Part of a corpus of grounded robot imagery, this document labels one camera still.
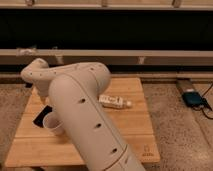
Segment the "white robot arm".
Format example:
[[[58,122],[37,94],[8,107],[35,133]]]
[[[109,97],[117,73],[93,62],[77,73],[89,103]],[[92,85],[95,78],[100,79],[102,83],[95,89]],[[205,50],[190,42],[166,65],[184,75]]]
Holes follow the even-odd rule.
[[[110,84],[104,64],[50,67],[37,58],[21,71],[21,77],[36,87],[39,96],[49,99],[89,171],[146,171],[98,102]]]

